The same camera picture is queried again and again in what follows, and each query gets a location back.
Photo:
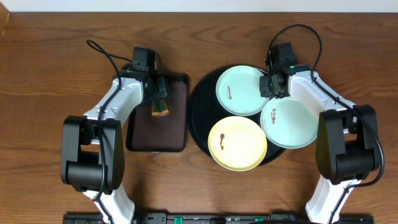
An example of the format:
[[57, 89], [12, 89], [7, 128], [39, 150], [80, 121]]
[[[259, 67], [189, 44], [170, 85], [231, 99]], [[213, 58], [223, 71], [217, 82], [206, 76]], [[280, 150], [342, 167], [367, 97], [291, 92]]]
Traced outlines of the green and orange sponge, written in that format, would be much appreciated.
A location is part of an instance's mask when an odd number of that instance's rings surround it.
[[169, 107], [166, 100], [154, 101], [151, 108], [151, 115], [153, 117], [165, 116], [169, 114]]

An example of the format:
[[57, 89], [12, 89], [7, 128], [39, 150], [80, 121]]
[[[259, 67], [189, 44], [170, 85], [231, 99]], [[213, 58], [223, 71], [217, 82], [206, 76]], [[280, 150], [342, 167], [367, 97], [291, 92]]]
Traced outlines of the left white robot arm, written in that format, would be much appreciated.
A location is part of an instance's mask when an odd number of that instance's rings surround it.
[[136, 106], [169, 96], [168, 76], [121, 70], [99, 103], [64, 120], [61, 180], [89, 197], [105, 223], [132, 223], [134, 217], [135, 204], [121, 183], [124, 123]]

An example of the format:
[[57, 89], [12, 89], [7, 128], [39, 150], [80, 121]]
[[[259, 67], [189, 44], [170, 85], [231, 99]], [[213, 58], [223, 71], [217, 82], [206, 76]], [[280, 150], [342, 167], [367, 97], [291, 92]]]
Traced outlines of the yellow plate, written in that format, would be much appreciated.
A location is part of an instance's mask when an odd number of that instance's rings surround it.
[[228, 170], [242, 172], [257, 167], [267, 153], [267, 138], [249, 118], [229, 116], [218, 121], [208, 135], [212, 158]]

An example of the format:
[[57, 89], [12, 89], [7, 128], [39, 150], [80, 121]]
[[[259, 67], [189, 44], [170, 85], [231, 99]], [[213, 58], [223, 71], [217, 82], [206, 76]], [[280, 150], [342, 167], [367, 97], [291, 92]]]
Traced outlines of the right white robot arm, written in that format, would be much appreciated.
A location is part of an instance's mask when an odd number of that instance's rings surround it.
[[271, 65], [260, 79], [260, 90], [275, 100], [297, 100], [317, 119], [320, 179], [305, 213], [312, 223], [338, 223], [353, 189], [374, 185], [384, 173], [374, 108], [344, 99], [307, 64]]

